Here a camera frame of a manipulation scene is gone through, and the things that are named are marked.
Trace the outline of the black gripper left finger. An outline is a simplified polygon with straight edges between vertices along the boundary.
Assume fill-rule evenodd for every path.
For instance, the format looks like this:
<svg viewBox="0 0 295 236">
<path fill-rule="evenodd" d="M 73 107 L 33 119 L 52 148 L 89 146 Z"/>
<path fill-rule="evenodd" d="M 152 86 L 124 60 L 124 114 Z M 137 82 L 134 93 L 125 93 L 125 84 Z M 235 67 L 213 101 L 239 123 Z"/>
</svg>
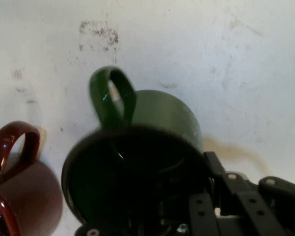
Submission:
<svg viewBox="0 0 295 236">
<path fill-rule="evenodd" d="M 218 224 L 207 193 L 189 196 L 189 228 L 192 236 L 219 236 Z"/>
</svg>

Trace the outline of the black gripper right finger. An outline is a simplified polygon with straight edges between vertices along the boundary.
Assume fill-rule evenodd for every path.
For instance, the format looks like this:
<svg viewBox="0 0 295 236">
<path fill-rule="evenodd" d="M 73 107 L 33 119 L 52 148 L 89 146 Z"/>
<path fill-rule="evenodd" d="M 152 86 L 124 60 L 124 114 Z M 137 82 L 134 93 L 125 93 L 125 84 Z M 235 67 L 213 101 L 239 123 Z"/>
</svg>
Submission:
<svg viewBox="0 0 295 236">
<path fill-rule="evenodd" d="M 213 205 L 229 218 L 226 230 L 239 235 L 295 236 L 295 184 L 264 177 L 257 184 L 226 172 L 215 152 L 205 152 L 213 180 Z"/>
</svg>

